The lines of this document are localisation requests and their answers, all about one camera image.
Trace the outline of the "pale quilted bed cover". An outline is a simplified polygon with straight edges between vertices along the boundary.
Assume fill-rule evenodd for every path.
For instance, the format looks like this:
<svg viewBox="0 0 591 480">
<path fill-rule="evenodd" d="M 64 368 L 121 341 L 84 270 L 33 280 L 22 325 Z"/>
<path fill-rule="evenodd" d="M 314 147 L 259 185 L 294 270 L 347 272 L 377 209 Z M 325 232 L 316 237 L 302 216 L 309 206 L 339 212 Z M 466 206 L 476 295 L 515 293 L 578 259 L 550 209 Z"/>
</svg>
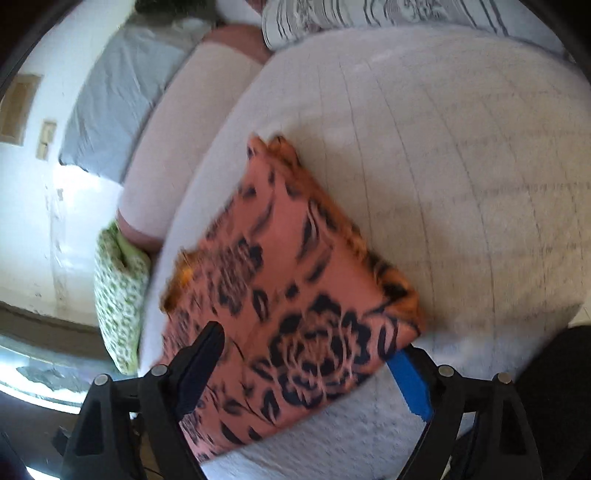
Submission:
<svg viewBox="0 0 591 480">
<path fill-rule="evenodd" d="M 461 374 L 515 373 L 590 293 L 590 86 L 571 64 L 467 28 L 316 35 L 271 57 L 219 130 L 168 230 L 158 303 L 238 183 L 252 133 L 283 133 L 418 290 L 419 346 Z"/>
</svg>

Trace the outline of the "green white patterned pillow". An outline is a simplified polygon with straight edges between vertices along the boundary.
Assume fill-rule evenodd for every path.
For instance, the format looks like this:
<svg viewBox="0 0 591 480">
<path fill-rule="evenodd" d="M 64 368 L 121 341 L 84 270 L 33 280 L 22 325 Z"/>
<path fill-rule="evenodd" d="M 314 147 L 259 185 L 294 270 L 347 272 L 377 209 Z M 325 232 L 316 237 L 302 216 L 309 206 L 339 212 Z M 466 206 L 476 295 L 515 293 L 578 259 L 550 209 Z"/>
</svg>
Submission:
<svg viewBox="0 0 591 480">
<path fill-rule="evenodd" d="M 94 266 L 96 318 L 104 347 L 117 370 L 137 373 L 142 312 L 151 260 L 111 222 L 97 238 Z"/>
</svg>

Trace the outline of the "orange floral print garment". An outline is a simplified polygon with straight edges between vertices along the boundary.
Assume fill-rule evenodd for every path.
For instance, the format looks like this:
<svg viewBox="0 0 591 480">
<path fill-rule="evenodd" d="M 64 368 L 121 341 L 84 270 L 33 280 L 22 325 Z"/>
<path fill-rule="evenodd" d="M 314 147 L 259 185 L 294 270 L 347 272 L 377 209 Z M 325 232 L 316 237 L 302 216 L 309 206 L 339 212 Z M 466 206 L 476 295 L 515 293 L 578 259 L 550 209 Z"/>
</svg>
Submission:
<svg viewBox="0 0 591 480">
<path fill-rule="evenodd" d="M 356 389 L 422 332 L 417 291 L 377 256 L 283 137 L 249 140 L 245 173 L 161 298 L 169 362 L 211 321 L 225 346 L 180 426 L 205 462 Z"/>
</svg>

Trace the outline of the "pink bolster cushion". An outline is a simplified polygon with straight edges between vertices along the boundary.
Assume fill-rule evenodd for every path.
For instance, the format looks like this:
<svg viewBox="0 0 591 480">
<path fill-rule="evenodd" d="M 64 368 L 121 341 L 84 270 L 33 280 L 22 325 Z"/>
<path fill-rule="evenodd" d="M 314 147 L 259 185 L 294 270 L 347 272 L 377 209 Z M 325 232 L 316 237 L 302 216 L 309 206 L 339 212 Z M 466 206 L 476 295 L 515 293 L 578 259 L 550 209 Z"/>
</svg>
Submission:
<svg viewBox="0 0 591 480">
<path fill-rule="evenodd" d="M 124 177 L 116 222 L 132 245 L 162 248 L 195 169 L 271 55 L 259 27 L 230 24 L 206 34 L 175 74 Z"/>
</svg>

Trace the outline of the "dark furry object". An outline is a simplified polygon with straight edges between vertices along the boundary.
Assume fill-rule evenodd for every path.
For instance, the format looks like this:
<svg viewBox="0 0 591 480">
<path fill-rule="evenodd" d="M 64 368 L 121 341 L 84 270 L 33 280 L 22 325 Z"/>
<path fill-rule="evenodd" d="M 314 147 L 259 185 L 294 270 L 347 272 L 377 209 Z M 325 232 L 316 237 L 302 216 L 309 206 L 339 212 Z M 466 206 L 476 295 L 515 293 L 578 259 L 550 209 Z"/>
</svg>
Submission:
<svg viewBox="0 0 591 480">
<path fill-rule="evenodd" d="M 211 0 L 136 0 L 134 9 L 140 15 L 161 20 L 197 18 L 215 23 L 219 19 Z"/>
</svg>

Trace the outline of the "grey striped floral pillow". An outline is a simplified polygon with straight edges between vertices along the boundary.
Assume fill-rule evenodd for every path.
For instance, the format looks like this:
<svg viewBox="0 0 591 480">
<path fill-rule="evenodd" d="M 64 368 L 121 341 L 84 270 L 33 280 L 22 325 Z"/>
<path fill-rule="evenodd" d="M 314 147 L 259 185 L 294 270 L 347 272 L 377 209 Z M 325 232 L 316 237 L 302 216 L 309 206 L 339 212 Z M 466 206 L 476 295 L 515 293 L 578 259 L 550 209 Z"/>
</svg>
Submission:
<svg viewBox="0 0 591 480">
<path fill-rule="evenodd" d="M 558 36 L 519 1 L 279 0 L 267 2 L 262 13 L 263 38 L 272 50 L 329 30 L 423 22 L 447 22 L 554 53 L 566 51 Z"/>
</svg>

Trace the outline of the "grey blue pillow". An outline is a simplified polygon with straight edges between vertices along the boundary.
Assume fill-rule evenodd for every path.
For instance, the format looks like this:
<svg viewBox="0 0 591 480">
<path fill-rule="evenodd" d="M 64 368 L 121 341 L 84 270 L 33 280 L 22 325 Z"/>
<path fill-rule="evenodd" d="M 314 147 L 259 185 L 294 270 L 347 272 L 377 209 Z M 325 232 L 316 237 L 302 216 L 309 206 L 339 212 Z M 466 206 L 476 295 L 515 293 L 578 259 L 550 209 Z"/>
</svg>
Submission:
<svg viewBox="0 0 591 480">
<path fill-rule="evenodd" d="M 62 166 L 120 184 L 147 120 L 211 23 L 132 15 L 111 36 L 78 94 L 58 156 Z"/>
</svg>

